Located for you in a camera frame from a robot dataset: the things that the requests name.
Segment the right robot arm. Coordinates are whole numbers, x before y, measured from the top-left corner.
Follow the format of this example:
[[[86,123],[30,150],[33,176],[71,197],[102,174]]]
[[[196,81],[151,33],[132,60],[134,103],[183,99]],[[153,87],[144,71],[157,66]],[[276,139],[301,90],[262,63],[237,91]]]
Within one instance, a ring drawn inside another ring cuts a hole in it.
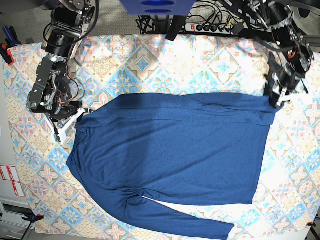
[[[95,28],[100,2],[89,0],[49,0],[51,21],[43,31],[42,49],[45,56],[36,70],[36,80],[26,100],[28,110],[43,114],[58,143],[67,139],[66,131],[87,109],[77,100],[69,82],[78,85],[69,72],[69,63],[82,42]]]

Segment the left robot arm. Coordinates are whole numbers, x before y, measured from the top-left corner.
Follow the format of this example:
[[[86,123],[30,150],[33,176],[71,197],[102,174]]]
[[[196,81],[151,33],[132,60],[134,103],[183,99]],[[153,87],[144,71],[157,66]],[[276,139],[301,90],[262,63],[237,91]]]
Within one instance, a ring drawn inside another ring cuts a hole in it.
[[[261,21],[265,30],[271,31],[277,47],[268,44],[254,33],[247,10],[250,9]],[[269,0],[245,0],[241,6],[242,19],[254,39],[265,48],[282,53],[286,64],[278,70],[270,69],[265,93],[274,108],[298,96],[296,87],[306,78],[312,61],[313,51],[293,19],[293,11],[288,5]]]

